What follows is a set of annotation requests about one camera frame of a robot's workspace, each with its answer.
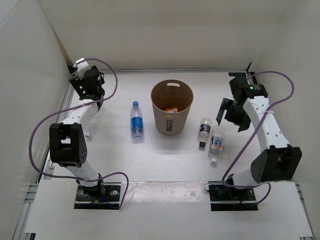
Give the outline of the clear unlabelled plastic bottle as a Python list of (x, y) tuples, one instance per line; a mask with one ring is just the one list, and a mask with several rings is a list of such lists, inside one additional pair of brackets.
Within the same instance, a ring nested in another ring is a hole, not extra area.
[(96, 132), (96, 123), (97, 123), (97, 117), (92, 117), (86, 127), (84, 128), (84, 137), (87, 140), (91, 140)]

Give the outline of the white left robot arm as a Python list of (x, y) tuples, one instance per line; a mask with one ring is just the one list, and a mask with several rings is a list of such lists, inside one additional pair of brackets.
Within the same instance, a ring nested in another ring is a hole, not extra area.
[(70, 171), (80, 186), (88, 188), (88, 194), (94, 200), (100, 200), (105, 195), (105, 187), (103, 181), (98, 180), (101, 175), (87, 160), (84, 127), (102, 106), (101, 102), (95, 101), (104, 97), (104, 77), (96, 66), (89, 66), (86, 61), (78, 63), (76, 68), (77, 76), (70, 82), (79, 94), (80, 105), (61, 123), (53, 123), (49, 127), (50, 159)]

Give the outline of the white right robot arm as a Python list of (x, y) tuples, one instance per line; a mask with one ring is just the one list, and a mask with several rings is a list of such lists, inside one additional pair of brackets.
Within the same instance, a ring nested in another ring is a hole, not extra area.
[(260, 154), (250, 167), (242, 172), (226, 172), (221, 180), (224, 193), (230, 200), (238, 199), (245, 188), (254, 188), (264, 183), (290, 181), (302, 158), (299, 147), (293, 147), (283, 135), (271, 112), (268, 93), (262, 84), (229, 82), (233, 99), (223, 99), (217, 122), (222, 119), (234, 123), (239, 131), (254, 127)]

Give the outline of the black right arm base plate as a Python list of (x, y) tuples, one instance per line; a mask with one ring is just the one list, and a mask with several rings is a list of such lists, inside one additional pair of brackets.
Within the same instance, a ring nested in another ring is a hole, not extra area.
[(213, 182), (205, 183), (212, 212), (257, 211), (258, 204), (252, 188), (229, 188)]

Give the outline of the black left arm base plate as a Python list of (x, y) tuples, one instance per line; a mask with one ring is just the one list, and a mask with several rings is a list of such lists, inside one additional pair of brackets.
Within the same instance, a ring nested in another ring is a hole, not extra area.
[(118, 210), (120, 208), (120, 182), (101, 183), (100, 186), (78, 186), (75, 194), (76, 210)]

